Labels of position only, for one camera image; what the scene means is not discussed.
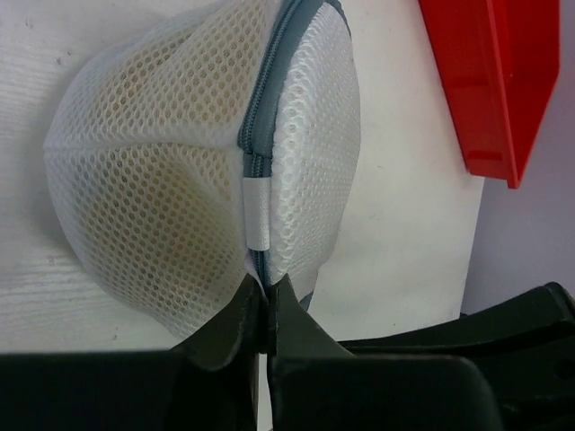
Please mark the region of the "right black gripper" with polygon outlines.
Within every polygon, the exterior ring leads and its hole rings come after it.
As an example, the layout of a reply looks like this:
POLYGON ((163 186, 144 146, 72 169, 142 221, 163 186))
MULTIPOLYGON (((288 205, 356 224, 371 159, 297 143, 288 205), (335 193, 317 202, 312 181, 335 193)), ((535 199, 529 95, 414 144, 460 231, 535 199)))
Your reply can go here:
POLYGON ((342 346, 358 356, 465 357, 491 386, 506 429, 574 428, 574 299, 558 283, 455 321, 342 346))

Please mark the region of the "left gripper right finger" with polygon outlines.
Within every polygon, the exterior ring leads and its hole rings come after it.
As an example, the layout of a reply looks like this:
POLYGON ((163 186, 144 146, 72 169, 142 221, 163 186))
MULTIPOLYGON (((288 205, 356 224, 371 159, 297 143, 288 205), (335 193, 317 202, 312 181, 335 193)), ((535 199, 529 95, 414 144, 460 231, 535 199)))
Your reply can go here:
POLYGON ((457 356, 356 356, 270 287, 268 383, 276 430, 501 430, 491 387, 457 356))

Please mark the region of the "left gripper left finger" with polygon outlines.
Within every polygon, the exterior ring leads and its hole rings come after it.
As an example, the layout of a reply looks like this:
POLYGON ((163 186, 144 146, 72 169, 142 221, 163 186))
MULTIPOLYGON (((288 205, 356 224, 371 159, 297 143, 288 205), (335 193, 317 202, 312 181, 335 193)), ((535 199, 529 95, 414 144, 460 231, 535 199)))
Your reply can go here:
POLYGON ((1 357, 3 430, 254 430, 261 292, 167 350, 1 357))

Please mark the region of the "white mesh laundry bag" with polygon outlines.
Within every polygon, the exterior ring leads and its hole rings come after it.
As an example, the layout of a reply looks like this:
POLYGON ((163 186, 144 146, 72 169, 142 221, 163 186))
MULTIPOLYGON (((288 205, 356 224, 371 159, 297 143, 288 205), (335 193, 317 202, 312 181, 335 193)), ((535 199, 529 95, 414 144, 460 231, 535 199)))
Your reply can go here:
POLYGON ((187 338, 246 276, 308 305, 358 163, 360 95, 337 1, 219 1, 106 48, 45 140, 87 273, 187 338))

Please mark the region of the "beige bra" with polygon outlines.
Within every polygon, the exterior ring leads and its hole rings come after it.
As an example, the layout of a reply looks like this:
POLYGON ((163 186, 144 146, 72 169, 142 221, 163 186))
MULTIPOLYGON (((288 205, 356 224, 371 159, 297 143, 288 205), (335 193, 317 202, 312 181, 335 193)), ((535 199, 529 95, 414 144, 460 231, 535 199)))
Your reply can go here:
POLYGON ((235 7, 182 16, 90 73, 101 132, 67 158, 83 262, 173 331, 208 321, 245 275, 236 135, 269 26, 235 7))

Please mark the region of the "red plastic bin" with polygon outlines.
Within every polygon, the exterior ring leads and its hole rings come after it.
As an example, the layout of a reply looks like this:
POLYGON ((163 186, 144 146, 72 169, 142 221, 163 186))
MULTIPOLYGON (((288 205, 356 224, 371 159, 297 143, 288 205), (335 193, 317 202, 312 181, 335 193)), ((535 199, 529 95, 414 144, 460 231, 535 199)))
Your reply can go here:
POLYGON ((518 188, 560 72, 559 0, 428 0, 420 10, 466 169, 518 188))

